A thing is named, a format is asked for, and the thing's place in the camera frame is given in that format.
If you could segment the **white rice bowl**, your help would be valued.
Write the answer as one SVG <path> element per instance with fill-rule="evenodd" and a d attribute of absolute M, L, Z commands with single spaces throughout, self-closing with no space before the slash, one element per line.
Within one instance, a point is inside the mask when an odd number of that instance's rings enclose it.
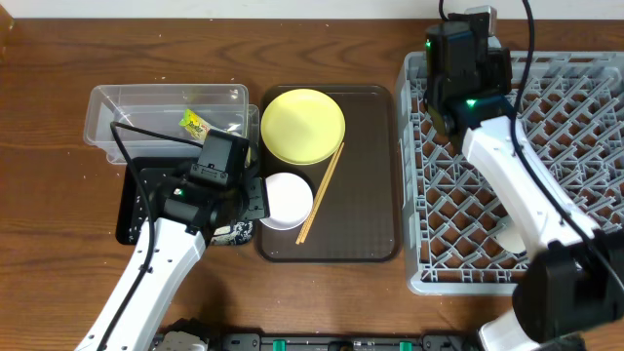
<path fill-rule="evenodd" d="M 270 216 L 260 222 L 268 228 L 285 231 L 302 224 L 313 207 L 308 183 L 292 173 L 277 173 L 266 179 Z"/>

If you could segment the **yellow plate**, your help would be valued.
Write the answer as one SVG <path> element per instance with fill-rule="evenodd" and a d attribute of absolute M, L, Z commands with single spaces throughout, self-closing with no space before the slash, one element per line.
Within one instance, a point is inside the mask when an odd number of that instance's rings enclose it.
<path fill-rule="evenodd" d="M 329 95 L 294 89 L 275 97 L 265 108 L 260 134 L 268 151 L 297 166 L 320 163 L 333 155 L 346 131 L 344 113 Z"/>

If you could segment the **green snack wrapper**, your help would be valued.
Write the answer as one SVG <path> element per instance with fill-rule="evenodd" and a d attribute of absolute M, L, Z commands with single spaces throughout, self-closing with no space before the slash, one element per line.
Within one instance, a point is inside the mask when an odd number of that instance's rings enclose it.
<path fill-rule="evenodd" d="M 190 109 L 186 109 L 184 111 L 182 119 L 178 122 L 178 124 L 197 141 L 205 141 L 210 131 L 225 133 L 225 130 L 219 129 L 210 124 Z"/>

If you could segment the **white cup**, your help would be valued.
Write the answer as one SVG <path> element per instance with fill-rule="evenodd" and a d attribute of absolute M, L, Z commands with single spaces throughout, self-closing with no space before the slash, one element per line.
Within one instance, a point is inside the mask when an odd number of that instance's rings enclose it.
<path fill-rule="evenodd" d="M 503 250 L 509 253 L 521 254 L 526 250 L 521 229 L 510 216 L 505 216 L 497 222 L 493 238 Z"/>

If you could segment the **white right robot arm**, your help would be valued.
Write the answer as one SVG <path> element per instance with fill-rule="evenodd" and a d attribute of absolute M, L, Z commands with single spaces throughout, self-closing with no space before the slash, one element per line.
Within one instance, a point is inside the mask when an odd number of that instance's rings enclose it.
<path fill-rule="evenodd" d="M 623 317 L 623 234 L 604 233 L 553 179 L 507 94 L 511 59 L 469 16 L 426 30 L 425 104 L 445 136 L 494 190 L 529 266 L 512 308 L 483 325 L 484 350 L 538 350 Z"/>

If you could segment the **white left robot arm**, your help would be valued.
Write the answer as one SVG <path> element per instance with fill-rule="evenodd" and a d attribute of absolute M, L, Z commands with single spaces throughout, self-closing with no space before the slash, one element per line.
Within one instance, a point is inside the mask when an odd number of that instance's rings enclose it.
<path fill-rule="evenodd" d="M 269 214 L 265 180 L 225 189 L 187 176 L 150 180 L 136 248 L 79 350 L 146 350 L 185 277 L 215 240 Z"/>

